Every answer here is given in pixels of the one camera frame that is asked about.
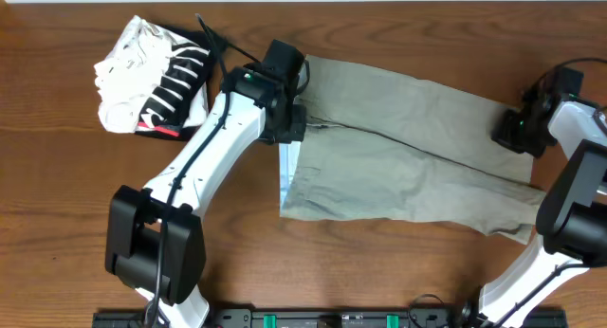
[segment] black cable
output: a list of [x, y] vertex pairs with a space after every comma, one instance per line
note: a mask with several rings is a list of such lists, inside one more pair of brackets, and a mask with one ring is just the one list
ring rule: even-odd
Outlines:
[[226, 45], [227, 45], [228, 47], [231, 47], [231, 48], [233, 48], [233, 49], [237, 50], [237, 51], [238, 51], [238, 52], [240, 52], [242, 55], [244, 55], [245, 57], [247, 57], [247, 58], [249, 58], [249, 59], [253, 60], [254, 62], [256, 62], [256, 63], [260, 63], [259, 59], [257, 59], [257, 58], [255, 58], [255, 57], [253, 57], [253, 56], [252, 56], [250, 53], [246, 52], [244, 49], [242, 49], [242, 48], [240, 48], [239, 46], [237, 46], [237, 45], [233, 44], [232, 42], [230, 42], [230, 40], [228, 40], [228, 38], [225, 38], [225, 37], [220, 36], [219, 34], [217, 34], [217, 32], [216, 32], [216, 31], [214, 31], [214, 30], [213, 30], [211, 27], [207, 26], [206, 24], [205, 24], [205, 27], [207, 28], [207, 30], [205, 31], [205, 34], [207, 35], [207, 38], [209, 38], [209, 34], [207, 33], [207, 31], [208, 31], [208, 32], [210, 32], [212, 35], [216, 35], [217, 37], [221, 38], [221, 39], [224, 41], [224, 43], [226, 43]]
[[[150, 310], [150, 306], [152, 305], [152, 301], [148, 301], [147, 304], [145, 304], [145, 306], [143, 307], [143, 313], [147, 314], [148, 310]], [[164, 313], [162, 313], [162, 310], [158, 310], [158, 316], [164, 321], [164, 325], [166, 327], [169, 327], [171, 325], [171, 322], [169, 321], [169, 319], [166, 317], [166, 315], [164, 315]], [[143, 328], [143, 324], [137, 322], [137, 328]]]
[[572, 59], [572, 60], [568, 60], [568, 61], [562, 62], [562, 63], [560, 63], [560, 64], [552, 67], [551, 69], [547, 70], [546, 72], [544, 72], [538, 78], [538, 80], [534, 83], [534, 85], [536, 85], [539, 82], [541, 82], [548, 75], [548, 73], [556, 70], [557, 68], [561, 68], [561, 67], [564, 67], [566, 65], [573, 64], [573, 63], [582, 63], [582, 62], [596, 62], [596, 63], [607, 64], [607, 59], [594, 58], [594, 57], [585, 57], [585, 58], [576, 58], [576, 59]]
[[409, 304], [409, 308], [407, 308], [407, 319], [409, 320], [409, 322], [411, 322], [412, 324], [415, 325], [415, 327], [417, 328], [423, 328], [422, 326], [419, 325], [419, 323], [417, 323], [417, 319], [411, 316], [411, 309], [413, 309], [414, 305], [416, 305], [419, 300], [422, 299], [435, 299], [438, 300], [441, 305], [445, 306], [445, 303], [443, 302], [443, 300], [441, 300], [438, 296], [434, 295], [434, 294], [423, 294], [423, 295], [419, 295], [418, 297], [415, 298], [415, 300], [413, 300], [411, 302], [411, 304]]
[[538, 295], [540, 293], [540, 291], [542, 291], [542, 289], [544, 289], [547, 285], [550, 284], [550, 282], [552, 282], [554, 279], [559, 277], [561, 275], [562, 271], [570, 269], [570, 268], [581, 268], [581, 267], [591, 267], [591, 266], [586, 265], [586, 264], [566, 264], [566, 265], [561, 265], [561, 266], [555, 268], [555, 270], [550, 274], [550, 276], [546, 277], [546, 279], [543, 280], [540, 283], [540, 285], [536, 286], [535, 289], [533, 289], [533, 291], [531, 291], [521, 302], [515, 303], [514, 307], [512, 307], [512, 309], [510, 309], [510, 311], [508, 311], [501, 319], [499, 319], [497, 322], [495, 322], [495, 324], [492, 327], [493, 328], [502, 327], [504, 325], [504, 323], [506, 323], [506, 321], [508, 319], [510, 319], [510, 317], [512, 315], [514, 315], [514, 313], [519, 311], [519, 309], [521, 309], [529, 301], [531, 301], [536, 295]]
[[248, 52], [246, 52], [244, 49], [242, 49], [239, 46], [236, 46], [235, 44], [231, 43], [230, 41], [228, 41], [228, 39], [224, 39], [224, 40], [226, 40], [226, 45], [228, 45], [228, 46], [234, 48], [235, 50], [239, 51], [242, 55], [244, 55], [245, 57], [253, 60], [254, 62], [260, 63], [259, 59], [253, 57]]
[[183, 165], [181, 171], [177, 174], [175, 179], [173, 179], [173, 185], [171, 185], [171, 189], [169, 190], [169, 196], [166, 202], [166, 209], [164, 214], [162, 215], [162, 224], [160, 225], [160, 243], [158, 245], [158, 261], [156, 264], [156, 291], [154, 293], [154, 297], [151, 300], [151, 304], [148, 309], [145, 311], [145, 322], [144, 325], [146, 328], [152, 328], [158, 319], [158, 306], [160, 303], [160, 285], [162, 281], [162, 267], [164, 264], [164, 248], [166, 246], [166, 235], [167, 235], [167, 226], [171, 218], [169, 217], [171, 214], [171, 208], [173, 201], [175, 199], [175, 194], [177, 190], [181, 186], [181, 179], [186, 175], [186, 172], [190, 169], [196, 159], [200, 156], [202, 151], [209, 145], [214, 136], [219, 132], [219, 130], [225, 126], [226, 118], [228, 117], [228, 113], [230, 111], [230, 89], [231, 82], [228, 80], [228, 71], [226, 70], [226, 65], [224, 64], [223, 58], [221, 57], [221, 52], [217, 49], [215, 42], [211, 36], [211, 33], [205, 23], [202, 21], [202, 17], [199, 14], [196, 14], [198, 22], [200, 26], [202, 26], [207, 38], [209, 39], [209, 44], [211, 45], [211, 53], [216, 56], [217, 61], [219, 62], [219, 66], [221, 67], [221, 72], [224, 77], [224, 82], [226, 83], [225, 94], [226, 94], [226, 102], [224, 104], [224, 112], [221, 117], [217, 121], [215, 127], [211, 130], [207, 138], [200, 144], [200, 146], [196, 149], [196, 151], [190, 156], [188, 161]]

